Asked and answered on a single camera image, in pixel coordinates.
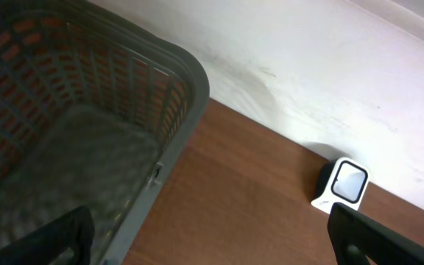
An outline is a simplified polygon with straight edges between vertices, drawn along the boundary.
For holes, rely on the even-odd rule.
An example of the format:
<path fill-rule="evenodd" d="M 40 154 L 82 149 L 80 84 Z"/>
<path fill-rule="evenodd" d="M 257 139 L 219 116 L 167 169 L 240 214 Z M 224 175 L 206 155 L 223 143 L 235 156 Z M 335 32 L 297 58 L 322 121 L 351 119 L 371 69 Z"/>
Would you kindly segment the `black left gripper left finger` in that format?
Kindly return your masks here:
<path fill-rule="evenodd" d="M 0 250 L 1 265 L 50 264 L 67 249 L 70 264 L 89 265 L 95 227 L 88 207 L 80 206 Z"/>

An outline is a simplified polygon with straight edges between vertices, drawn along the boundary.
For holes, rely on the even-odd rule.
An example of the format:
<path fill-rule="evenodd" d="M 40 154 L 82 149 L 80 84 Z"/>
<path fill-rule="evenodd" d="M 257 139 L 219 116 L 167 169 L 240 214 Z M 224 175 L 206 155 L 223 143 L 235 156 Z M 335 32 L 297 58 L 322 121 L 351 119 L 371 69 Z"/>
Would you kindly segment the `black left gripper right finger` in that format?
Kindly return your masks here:
<path fill-rule="evenodd" d="M 424 247 L 338 202 L 328 218 L 336 262 L 424 265 Z"/>

